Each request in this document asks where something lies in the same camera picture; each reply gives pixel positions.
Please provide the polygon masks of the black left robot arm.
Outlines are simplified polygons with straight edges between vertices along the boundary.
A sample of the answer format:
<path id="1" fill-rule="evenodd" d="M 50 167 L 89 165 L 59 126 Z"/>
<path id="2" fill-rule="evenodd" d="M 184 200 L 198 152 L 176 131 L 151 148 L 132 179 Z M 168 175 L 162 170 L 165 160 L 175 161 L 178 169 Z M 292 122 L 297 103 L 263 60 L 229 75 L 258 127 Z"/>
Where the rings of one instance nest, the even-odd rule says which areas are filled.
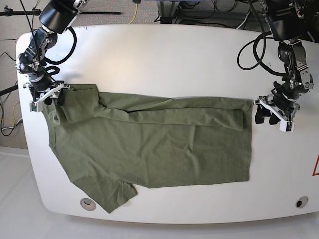
<path id="1" fill-rule="evenodd" d="M 319 2 L 261 0 L 259 3 L 270 30 L 265 30 L 258 17 L 262 33 L 250 41 L 257 62 L 249 69 L 261 66 L 268 73 L 281 77 L 283 83 L 274 82 L 271 92 L 266 96 L 259 96 L 255 101 L 255 123 L 262 124 L 265 118 L 269 118 L 271 125 L 279 124 L 281 131 L 289 132 L 293 131 L 293 119 L 300 108 L 297 99 L 314 87 L 302 40 L 314 43 L 319 41 Z M 262 55 L 257 53 L 258 43 L 265 42 L 268 38 L 279 43 L 277 55 L 284 64 L 283 73 L 274 71 L 263 63 L 265 52 Z"/>

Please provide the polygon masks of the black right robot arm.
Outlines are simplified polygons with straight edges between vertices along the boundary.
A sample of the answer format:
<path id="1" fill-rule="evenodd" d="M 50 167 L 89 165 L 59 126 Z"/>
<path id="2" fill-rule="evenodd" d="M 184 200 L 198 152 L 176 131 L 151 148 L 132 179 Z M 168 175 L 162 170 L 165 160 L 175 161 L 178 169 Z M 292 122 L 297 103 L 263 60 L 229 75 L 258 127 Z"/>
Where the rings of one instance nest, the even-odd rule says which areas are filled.
<path id="1" fill-rule="evenodd" d="M 69 86 L 64 81 L 56 81 L 53 75 L 59 73 L 58 65 L 67 61 L 75 50 L 77 36 L 71 23 L 86 4 L 86 0 L 51 0 L 40 14 L 42 26 L 31 30 L 29 46 L 19 54 L 16 68 L 29 80 L 26 87 L 32 95 L 29 103 L 32 112 L 42 111 L 43 105 L 49 105 L 52 101 L 63 104 L 63 90 Z M 58 35 L 66 30 L 73 36 L 70 52 L 61 60 L 50 60 L 45 56 L 47 50 L 55 46 Z"/>

